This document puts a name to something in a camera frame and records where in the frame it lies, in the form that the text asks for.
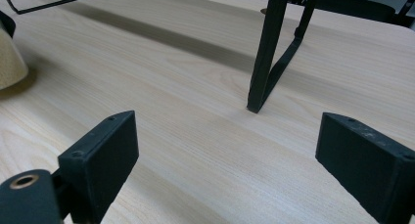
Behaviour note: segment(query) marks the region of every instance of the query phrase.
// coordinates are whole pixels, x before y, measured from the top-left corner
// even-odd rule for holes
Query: black metal frame
[[[304,38],[316,2],[317,0],[307,0],[293,42],[271,69],[272,59],[274,58],[280,36],[288,0],[268,1],[259,49],[254,64],[254,72],[251,79],[250,94],[248,96],[247,108],[249,111],[255,113],[260,111],[285,68],[290,63],[290,60],[293,58]]]
[[[61,0],[61,1],[49,3],[49,4],[46,4],[46,5],[42,5],[42,6],[37,6],[37,7],[29,8],[29,9],[24,9],[24,10],[18,10],[15,7],[15,5],[13,5],[12,0],[6,0],[6,1],[7,1],[7,3],[9,3],[9,6],[12,8],[13,11],[15,11],[16,13],[21,15],[21,14],[25,14],[25,13],[38,11],[38,10],[43,10],[43,9],[46,9],[46,8],[49,8],[49,7],[59,6],[59,5],[66,4],[66,3],[69,3],[69,2],[73,2],[73,1],[77,1],[77,0]]]

